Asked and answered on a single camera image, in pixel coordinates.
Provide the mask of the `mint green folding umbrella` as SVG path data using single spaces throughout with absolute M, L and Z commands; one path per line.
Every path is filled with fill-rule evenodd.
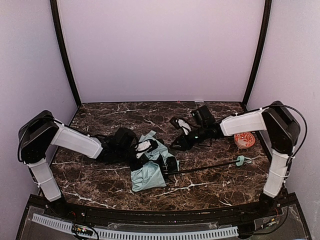
M 158 147 L 141 156 L 147 160 L 147 163 L 145 163 L 142 168 L 130 170 L 131 190 L 133 192 L 165 187 L 167 185 L 165 178 L 168 174 L 176 174 L 180 170 L 180 161 L 169 152 L 162 139 L 155 138 L 156 134 L 155 131 L 151 130 L 139 138 L 138 143 L 145 140 L 155 140 L 158 143 Z

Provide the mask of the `black front frame rail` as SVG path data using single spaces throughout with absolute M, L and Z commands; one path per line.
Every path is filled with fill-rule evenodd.
M 65 199 L 49 202 L 44 197 L 32 194 L 27 203 L 43 208 L 50 216 L 65 217 L 67 220 L 99 226 L 111 223 L 182 225 L 209 222 L 218 222 L 221 225 L 245 225 L 262 217 L 279 216 L 285 212 L 287 205 L 298 204 L 299 201 L 295 193 L 282 195 L 276 198 L 273 206 L 264 214 L 258 210 L 258 207 L 262 206 L 259 202 L 201 210 L 139 211 L 85 206 L 68 203 Z

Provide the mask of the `red white patterned bowl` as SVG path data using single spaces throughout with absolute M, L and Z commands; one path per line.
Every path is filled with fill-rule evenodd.
M 233 136 L 233 139 L 239 149 L 251 148 L 256 143 L 256 139 L 251 132 L 237 133 Z

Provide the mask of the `black corner post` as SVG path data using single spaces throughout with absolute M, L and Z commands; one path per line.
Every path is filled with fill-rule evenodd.
M 82 105 L 82 101 L 81 101 L 80 94 L 79 94 L 77 86 L 76 86 L 76 81 L 73 76 L 69 56 L 67 53 L 67 48 L 66 48 L 66 44 L 65 44 L 65 39 L 64 39 L 63 29 L 62 29 L 62 24 L 61 24 L 61 19 L 60 19 L 58 1 L 57 0 L 50 0 L 49 3 L 50 3 L 50 9 L 51 9 L 51 15 L 52 15 L 52 20 L 53 20 L 56 40 L 58 43 L 59 52 L 60 52 L 61 60 L 63 63 L 64 71 L 65 71 L 65 74 L 67 77 L 67 81 L 68 81 L 74 102 L 76 104 L 76 107 L 79 108 Z
M 246 108 L 249 103 L 249 100 L 254 88 L 255 80 L 258 74 L 258 70 L 259 70 L 259 66 L 260 66 L 260 62 L 262 59 L 263 50 L 265 46 L 265 41 L 267 37 L 271 9 L 272 9 L 272 0 L 265 0 L 257 47 L 256 47 L 250 75 L 248 78 L 247 86 L 241 102 L 241 105 L 244 108 Z

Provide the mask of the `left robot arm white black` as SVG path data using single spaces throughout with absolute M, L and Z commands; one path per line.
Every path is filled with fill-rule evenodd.
M 135 164 L 152 148 L 152 142 L 139 140 L 126 127 L 112 135 L 85 134 L 57 120 L 48 110 L 40 112 L 18 131 L 17 159 L 27 165 L 46 200 L 53 203 L 61 200 L 63 193 L 47 160 L 50 148 L 66 149 L 106 164 Z

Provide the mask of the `left black corner post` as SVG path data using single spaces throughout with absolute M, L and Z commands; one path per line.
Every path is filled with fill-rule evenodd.
M 56 40 L 58 43 L 59 52 L 60 52 L 61 60 L 63 63 L 64 71 L 65 71 L 65 74 L 67 77 L 67 81 L 68 81 L 74 102 L 76 104 L 76 107 L 79 108 L 82 105 L 82 101 L 81 101 L 80 94 L 79 94 L 77 86 L 76 86 L 76 81 L 73 76 L 69 56 L 67 53 L 67 48 L 66 48 L 66 44 L 65 44 L 65 39 L 64 39 L 63 29 L 62 29 L 62 24 L 61 24 L 61 19 L 60 19 L 58 1 L 57 0 L 50 0 L 49 3 L 50 3 L 50 9 L 51 9 L 51 15 L 52 15 L 52 20 L 53 20 Z

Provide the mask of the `small green circuit board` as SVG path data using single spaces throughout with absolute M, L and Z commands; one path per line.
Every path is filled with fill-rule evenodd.
M 87 237 L 87 238 L 92 237 L 94 234 L 94 231 L 91 230 L 90 228 L 83 225 L 78 225 L 78 224 L 72 225 L 71 232 L 77 237 Z

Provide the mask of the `right black corner post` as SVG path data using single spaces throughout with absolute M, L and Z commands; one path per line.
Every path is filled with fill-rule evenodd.
M 257 47 L 256 47 L 250 75 L 248 78 L 247 86 L 241 102 L 241 105 L 244 108 L 246 108 L 249 103 L 249 100 L 254 88 L 255 80 L 258 74 L 258 70 L 259 70 L 259 66 L 260 66 L 260 62 L 262 59 L 263 50 L 265 46 L 265 41 L 267 37 L 271 9 L 272 9 L 272 0 L 265 0 Z

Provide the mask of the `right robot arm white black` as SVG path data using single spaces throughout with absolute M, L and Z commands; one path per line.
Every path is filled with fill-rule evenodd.
M 183 118 L 172 117 L 170 123 L 183 131 L 170 148 L 178 151 L 190 150 L 205 140 L 221 139 L 246 132 L 267 131 L 271 143 L 271 165 L 263 194 L 275 198 L 289 177 L 291 165 L 303 143 L 298 142 L 301 127 L 290 113 L 291 106 L 281 101 L 215 120 L 207 106 L 192 111 L 197 126 Z

